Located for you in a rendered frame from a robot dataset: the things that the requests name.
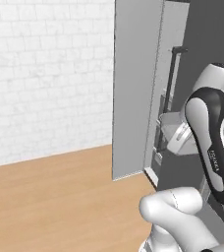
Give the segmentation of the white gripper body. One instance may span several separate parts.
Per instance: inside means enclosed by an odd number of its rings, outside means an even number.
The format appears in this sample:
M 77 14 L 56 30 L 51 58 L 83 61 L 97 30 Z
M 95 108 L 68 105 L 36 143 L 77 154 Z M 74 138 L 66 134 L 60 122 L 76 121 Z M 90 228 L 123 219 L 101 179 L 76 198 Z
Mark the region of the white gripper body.
M 197 147 L 188 123 L 183 122 L 169 140 L 167 150 L 176 156 L 196 155 Z

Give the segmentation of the grey freezer door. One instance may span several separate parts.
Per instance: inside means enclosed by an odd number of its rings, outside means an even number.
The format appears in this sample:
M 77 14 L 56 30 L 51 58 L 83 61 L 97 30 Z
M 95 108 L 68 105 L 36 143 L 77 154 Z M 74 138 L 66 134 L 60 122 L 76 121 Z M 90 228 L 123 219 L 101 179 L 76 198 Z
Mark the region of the grey freezer door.
M 156 120 L 192 0 L 115 0 L 112 179 L 151 172 Z

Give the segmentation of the pale grey door shelf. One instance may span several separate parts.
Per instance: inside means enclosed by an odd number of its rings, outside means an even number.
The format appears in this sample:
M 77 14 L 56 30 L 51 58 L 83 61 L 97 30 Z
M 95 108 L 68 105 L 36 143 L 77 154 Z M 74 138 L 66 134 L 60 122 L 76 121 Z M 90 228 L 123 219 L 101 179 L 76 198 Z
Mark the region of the pale grey door shelf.
M 179 112 L 167 112 L 159 116 L 161 130 L 164 133 L 174 133 L 182 124 Z

